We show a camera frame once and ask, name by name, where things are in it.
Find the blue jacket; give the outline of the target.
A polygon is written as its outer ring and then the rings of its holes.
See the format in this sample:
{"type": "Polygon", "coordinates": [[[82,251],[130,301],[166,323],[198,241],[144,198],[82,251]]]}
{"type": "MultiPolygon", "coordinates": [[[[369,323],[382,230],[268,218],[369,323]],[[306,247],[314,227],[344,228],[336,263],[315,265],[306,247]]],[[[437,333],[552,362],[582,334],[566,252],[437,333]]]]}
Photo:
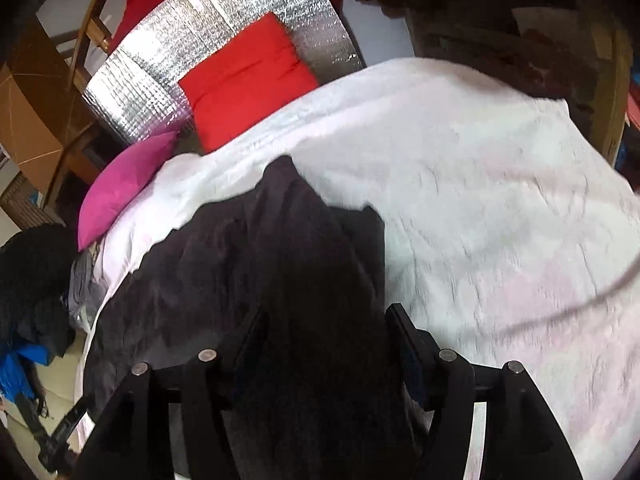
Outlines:
{"type": "Polygon", "coordinates": [[[10,402],[15,402],[18,396],[26,399],[35,399],[36,394],[32,386],[32,380],[27,374],[24,364],[40,364],[49,366],[53,360],[53,354],[41,344],[20,342],[16,347],[6,344],[1,346],[0,384],[1,394],[10,402]]]}

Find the black quilted jacket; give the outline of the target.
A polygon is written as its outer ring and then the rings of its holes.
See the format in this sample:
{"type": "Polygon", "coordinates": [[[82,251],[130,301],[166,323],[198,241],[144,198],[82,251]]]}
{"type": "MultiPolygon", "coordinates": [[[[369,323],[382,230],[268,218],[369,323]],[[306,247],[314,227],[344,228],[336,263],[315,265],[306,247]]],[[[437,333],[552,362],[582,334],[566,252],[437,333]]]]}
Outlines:
{"type": "Polygon", "coordinates": [[[282,156],[198,208],[96,319],[82,385],[98,419],[131,367],[181,365],[249,325],[222,413],[244,479],[408,479],[418,461],[386,348],[384,224],[327,205],[282,156]]]}

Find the silver foil insulation board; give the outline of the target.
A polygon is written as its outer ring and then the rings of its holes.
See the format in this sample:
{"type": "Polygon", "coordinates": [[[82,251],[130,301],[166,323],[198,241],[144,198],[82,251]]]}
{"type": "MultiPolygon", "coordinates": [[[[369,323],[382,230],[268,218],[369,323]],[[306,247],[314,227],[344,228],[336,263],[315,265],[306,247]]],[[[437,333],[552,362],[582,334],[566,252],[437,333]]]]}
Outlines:
{"type": "Polygon", "coordinates": [[[320,84],[362,70],[330,0],[165,0],[104,61],[82,97],[127,145],[170,128],[191,134],[179,79],[267,13],[277,15],[320,84]]]}

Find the red cushion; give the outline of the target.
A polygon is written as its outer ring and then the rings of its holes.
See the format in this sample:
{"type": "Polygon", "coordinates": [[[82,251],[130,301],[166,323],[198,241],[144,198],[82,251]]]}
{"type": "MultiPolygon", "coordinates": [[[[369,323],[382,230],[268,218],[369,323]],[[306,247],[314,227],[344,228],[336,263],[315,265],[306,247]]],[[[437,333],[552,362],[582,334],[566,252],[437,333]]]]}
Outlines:
{"type": "Polygon", "coordinates": [[[267,13],[189,70],[179,86],[201,146],[211,153],[319,83],[277,15],[267,13]]]}

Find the cream leather sofa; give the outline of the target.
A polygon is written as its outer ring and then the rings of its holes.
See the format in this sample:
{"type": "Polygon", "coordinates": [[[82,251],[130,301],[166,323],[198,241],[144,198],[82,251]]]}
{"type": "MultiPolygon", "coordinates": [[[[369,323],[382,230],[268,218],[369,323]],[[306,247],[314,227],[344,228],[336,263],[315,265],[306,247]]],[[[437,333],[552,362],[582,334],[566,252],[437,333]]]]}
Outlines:
{"type": "MultiPolygon", "coordinates": [[[[75,404],[76,372],[85,339],[83,332],[77,332],[64,356],[55,356],[47,366],[21,358],[32,390],[43,398],[44,410],[39,420],[49,434],[75,404]]],[[[18,450],[25,460],[36,460],[38,445],[17,406],[10,401],[4,401],[3,406],[6,408],[9,433],[18,450]]]]}

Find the black coat pile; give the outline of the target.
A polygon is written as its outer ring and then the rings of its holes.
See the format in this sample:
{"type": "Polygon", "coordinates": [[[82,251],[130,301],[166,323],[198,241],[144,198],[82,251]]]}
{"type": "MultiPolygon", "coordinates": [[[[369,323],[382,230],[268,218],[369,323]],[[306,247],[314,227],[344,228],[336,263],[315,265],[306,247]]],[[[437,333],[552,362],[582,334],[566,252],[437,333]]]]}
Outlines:
{"type": "Polygon", "coordinates": [[[1,246],[1,343],[22,338],[64,356],[73,343],[66,298],[78,256],[76,234],[57,223],[13,235],[1,246]]]}

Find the wooden side table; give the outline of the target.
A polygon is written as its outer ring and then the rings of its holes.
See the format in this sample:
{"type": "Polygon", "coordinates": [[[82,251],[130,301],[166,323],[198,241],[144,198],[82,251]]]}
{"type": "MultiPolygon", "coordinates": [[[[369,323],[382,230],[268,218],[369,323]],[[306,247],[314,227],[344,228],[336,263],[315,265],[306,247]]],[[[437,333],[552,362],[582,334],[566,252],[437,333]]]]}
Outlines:
{"type": "Polygon", "coordinates": [[[536,98],[562,99],[615,162],[626,122],[639,0],[358,0],[404,18],[419,58],[463,64],[536,98]]]}

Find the brown wooden pillar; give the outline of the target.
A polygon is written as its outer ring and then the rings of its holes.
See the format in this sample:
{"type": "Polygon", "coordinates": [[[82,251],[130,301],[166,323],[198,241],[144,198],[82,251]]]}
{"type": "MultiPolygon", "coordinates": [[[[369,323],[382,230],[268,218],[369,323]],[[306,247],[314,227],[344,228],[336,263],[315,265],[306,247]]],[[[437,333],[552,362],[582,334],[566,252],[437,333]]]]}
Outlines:
{"type": "Polygon", "coordinates": [[[80,93],[67,87],[68,66],[31,16],[1,65],[1,146],[41,193],[71,171],[90,184],[99,173],[82,152],[98,125],[80,93]]]}

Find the grey folded garment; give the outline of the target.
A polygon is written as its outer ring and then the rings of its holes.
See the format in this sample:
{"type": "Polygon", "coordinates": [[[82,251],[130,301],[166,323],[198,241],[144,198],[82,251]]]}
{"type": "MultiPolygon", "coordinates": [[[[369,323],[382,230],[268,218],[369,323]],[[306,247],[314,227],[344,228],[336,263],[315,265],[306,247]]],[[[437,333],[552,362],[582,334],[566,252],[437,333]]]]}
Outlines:
{"type": "Polygon", "coordinates": [[[92,249],[84,250],[70,269],[66,304],[73,326],[86,334],[91,332],[107,289],[99,254],[92,249]]]}

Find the white embossed bed blanket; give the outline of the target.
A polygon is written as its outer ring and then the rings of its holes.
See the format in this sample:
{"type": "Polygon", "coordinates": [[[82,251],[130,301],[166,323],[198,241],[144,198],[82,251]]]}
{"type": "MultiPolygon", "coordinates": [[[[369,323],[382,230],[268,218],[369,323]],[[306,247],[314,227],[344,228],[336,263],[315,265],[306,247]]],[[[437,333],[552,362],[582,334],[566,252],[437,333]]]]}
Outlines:
{"type": "Polygon", "coordinates": [[[564,102],[426,58],[360,70],[166,162],[104,238],[107,286],[282,154],[328,203],[380,214],[386,294],[414,324],[522,361],[582,474],[620,472],[639,441],[639,199],[564,102]]]}

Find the pink pillow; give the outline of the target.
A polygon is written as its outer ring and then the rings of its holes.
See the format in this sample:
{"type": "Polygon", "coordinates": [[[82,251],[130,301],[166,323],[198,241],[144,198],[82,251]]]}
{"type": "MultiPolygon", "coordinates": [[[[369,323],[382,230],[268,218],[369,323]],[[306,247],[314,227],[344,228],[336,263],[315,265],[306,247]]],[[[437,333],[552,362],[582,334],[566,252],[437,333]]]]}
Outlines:
{"type": "Polygon", "coordinates": [[[77,245],[82,252],[103,236],[169,159],[177,131],[155,133],[130,145],[98,175],[81,204],[77,245]]]}

